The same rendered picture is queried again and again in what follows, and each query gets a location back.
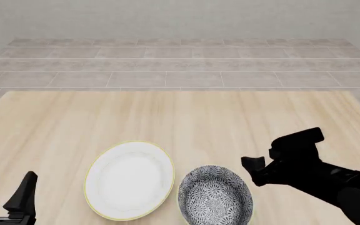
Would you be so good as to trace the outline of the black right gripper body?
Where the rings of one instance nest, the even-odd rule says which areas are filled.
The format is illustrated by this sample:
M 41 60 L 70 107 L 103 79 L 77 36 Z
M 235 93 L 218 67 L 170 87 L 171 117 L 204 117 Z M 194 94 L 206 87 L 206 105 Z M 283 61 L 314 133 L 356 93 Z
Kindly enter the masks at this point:
M 287 161 L 273 161 L 262 170 L 250 175 L 253 183 L 261 187 L 267 184 L 288 185 L 289 179 L 286 177 Z

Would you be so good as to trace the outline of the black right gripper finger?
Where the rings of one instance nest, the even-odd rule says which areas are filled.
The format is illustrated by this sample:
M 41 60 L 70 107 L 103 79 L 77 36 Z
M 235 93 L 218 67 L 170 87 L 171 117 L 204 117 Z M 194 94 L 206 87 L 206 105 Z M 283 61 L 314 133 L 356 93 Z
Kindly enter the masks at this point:
M 242 157 L 241 164 L 250 175 L 262 170 L 266 166 L 264 157 Z

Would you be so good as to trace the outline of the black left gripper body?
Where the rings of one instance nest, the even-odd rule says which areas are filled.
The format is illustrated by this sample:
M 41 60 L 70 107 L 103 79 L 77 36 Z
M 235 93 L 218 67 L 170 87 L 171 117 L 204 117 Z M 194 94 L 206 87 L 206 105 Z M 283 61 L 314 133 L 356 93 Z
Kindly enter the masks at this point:
M 18 213 L 8 214 L 7 217 L 0 217 L 0 225 L 35 225 L 36 213 Z

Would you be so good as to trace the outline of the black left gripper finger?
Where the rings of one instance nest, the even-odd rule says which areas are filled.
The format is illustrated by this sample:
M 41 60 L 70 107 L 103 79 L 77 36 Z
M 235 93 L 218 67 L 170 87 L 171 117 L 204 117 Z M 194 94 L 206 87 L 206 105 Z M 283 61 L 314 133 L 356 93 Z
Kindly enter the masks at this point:
M 9 215 L 35 215 L 35 190 L 38 176 L 29 171 L 24 176 L 19 187 L 3 206 Z

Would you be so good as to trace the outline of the black white patterned bowl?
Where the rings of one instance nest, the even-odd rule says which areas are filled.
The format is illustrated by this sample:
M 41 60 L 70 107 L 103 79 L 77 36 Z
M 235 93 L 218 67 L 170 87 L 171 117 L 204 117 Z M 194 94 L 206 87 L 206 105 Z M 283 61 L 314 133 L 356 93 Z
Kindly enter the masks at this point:
M 187 225 L 249 225 L 253 216 L 246 183 L 222 166 L 189 172 L 178 187 L 177 202 Z

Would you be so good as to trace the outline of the white plate with yellow rim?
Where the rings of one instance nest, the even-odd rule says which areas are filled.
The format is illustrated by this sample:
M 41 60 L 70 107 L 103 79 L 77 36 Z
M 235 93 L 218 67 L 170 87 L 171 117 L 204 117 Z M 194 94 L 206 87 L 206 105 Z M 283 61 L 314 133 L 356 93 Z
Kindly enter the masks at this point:
M 128 141 L 101 153 L 84 179 L 88 206 L 110 221 L 133 221 L 155 211 L 170 195 L 175 167 L 157 144 Z

